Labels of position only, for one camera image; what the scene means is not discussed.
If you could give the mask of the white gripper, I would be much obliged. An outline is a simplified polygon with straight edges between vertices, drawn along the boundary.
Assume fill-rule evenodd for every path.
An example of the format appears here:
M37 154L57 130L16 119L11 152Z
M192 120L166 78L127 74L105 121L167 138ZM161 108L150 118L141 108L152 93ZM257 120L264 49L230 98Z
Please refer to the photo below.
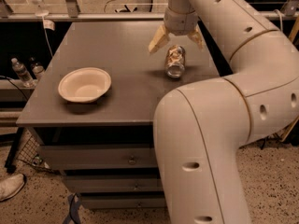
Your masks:
M149 52L155 53L165 46L169 40L169 33L173 35L187 35L199 49L203 47L203 39L197 25L198 15L191 7L184 12L176 12L169 7L164 13L164 25L160 25L154 37L149 42Z

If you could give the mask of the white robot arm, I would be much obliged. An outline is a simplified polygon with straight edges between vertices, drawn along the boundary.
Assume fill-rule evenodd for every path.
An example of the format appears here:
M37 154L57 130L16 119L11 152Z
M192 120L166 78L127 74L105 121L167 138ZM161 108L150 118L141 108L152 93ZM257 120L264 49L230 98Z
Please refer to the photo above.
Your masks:
M299 52L245 0L168 0L166 30L201 21L232 72L170 91L153 119L172 224L251 224L236 151L299 115Z

